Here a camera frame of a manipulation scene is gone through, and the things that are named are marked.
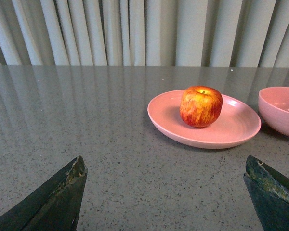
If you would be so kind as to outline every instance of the bowl rim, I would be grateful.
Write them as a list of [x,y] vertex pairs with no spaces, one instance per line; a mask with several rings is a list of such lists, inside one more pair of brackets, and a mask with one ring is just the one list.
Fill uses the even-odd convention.
[[284,109],[281,109],[281,108],[279,108],[279,107],[276,107],[275,105],[269,103],[266,99],[264,99],[264,98],[261,96],[261,93],[264,92],[265,90],[267,90],[267,89],[274,89],[274,88],[289,89],[289,87],[284,87],[284,86],[275,86],[275,87],[263,88],[263,89],[261,89],[261,90],[259,91],[259,93],[258,93],[258,97],[259,97],[258,100],[261,98],[265,103],[267,103],[267,104],[270,105],[271,107],[276,108],[277,110],[279,110],[279,111],[281,111],[281,112],[286,112],[287,114],[289,114],[289,111],[286,111],[286,110],[284,110]]

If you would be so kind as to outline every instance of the plate rim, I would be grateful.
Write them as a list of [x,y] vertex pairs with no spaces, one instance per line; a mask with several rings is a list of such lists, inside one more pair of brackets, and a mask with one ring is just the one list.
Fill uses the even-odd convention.
[[242,102],[242,101],[240,101],[240,100],[238,100],[238,99],[236,99],[236,98],[233,98],[233,97],[231,97],[231,96],[222,94],[223,98],[225,97],[225,98],[228,98],[228,99],[230,99],[230,100],[234,100],[235,102],[238,102],[238,103],[242,104],[243,106],[248,107],[250,110],[252,110],[252,111],[254,112],[254,114],[256,115],[256,117],[257,117],[257,119],[258,119],[258,126],[257,126],[257,128],[254,130],[254,132],[253,132],[251,135],[249,135],[249,136],[247,136],[247,137],[245,137],[245,138],[243,138],[243,139],[235,140],[235,141],[233,141],[233,142],[216,142],[216,141],[214,141],[214,142],[204,142],[204,141],[199,141],[199,140],[195,140],[195,139],[190,139],[190,138],[187,138],[187,137],[184,137],[184,136],[181,136],[181,135],[177,135],[176,133],[174,133],[174,132],[172,132],[172,131],[169,131],[168,129],[164,128],[163,126],[159,126],[161,129],[164,130],[164,132],[162,132],[162,131],[157,127],[158,122],[155,121],[155,120],[152,118],[152,115],[151,115],[151,113],[150,113],[150,111],[149,111],[150,105],[153,103],[154,100],[156,100],[156,98],[159,98],[159,97],[161,97],[161,96],[164,95],[164,94],[170,94],[170,93],[180,92],[180,91],[184,91],[184,90],[185,90],[185,89],[181,89],[181,90],[171,90],[171,91],[167,91],[167,92],[161,93],[161,94],[155,96],[155,97],[149,102],[149,104],[148,104],[147,112],[148,112],[148,115],[149,115],[149,117],[150,117],[151,122],[152,122],[152,123],[154,124],[154,126],[155,126],[161,133],[163,133],[164,135],[166,135],[164,132],[167,132],[167,133],[171,134],[171,135],[174,136],[174,137],[178,137],[178,138],[183,139],[183,140],[185,140],[185,141],[199,144],[198,146],[192,145],[192,146],[194,146],[194,147],[200,147],[202,144],[204,144],[204,145],[206,144],[206,145],[209,145],[209,146],[210,146],[210,145],[211,145],[211,146],[221,145],[221,146],[225,146],[225,147],[210,147],[210,148],[207,148],[207,149],[223,149],[223,148],[230,148],[230,147],[234,147],[234,146],[238,146],[238,145],[240,145],[240,144],[243,144],[243,143],[247,142],[248,140],[250,140],[251,138],[253,138],[255,135],[257,135],[257,133],[260,131],[260,129],[261,129],[261,119],[260,119],[259,115],[255,112],[254,109],[252,109],[252,108],[251,108],[250,106],[248,106],[246,103],[244,103],[244,102]]

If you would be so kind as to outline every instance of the curtain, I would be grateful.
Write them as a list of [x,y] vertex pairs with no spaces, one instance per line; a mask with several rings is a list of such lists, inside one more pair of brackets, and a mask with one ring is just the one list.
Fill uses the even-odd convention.
[[0,65],[289,67],[289,0],[0,0]]

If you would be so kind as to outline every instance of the dark green object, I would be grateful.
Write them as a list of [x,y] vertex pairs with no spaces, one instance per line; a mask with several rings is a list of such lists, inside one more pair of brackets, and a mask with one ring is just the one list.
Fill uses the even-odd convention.
[[263,229],[289,231],[289,178],[253,156],[243,178]]
[[75,231],[87,169],[75,158],[0,217],[0,231]]

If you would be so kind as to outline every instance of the table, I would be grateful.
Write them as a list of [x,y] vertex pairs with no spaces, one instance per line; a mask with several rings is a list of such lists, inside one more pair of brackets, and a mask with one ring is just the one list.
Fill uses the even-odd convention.
[[159,132],[155,96],[207,85],[258,112],[288,68],[0,66],[0,215],[74,157],[88,168],[79,231],[263,230],[243,181],[253,155],[289,177],[289,137],[264,122],[210,150]]

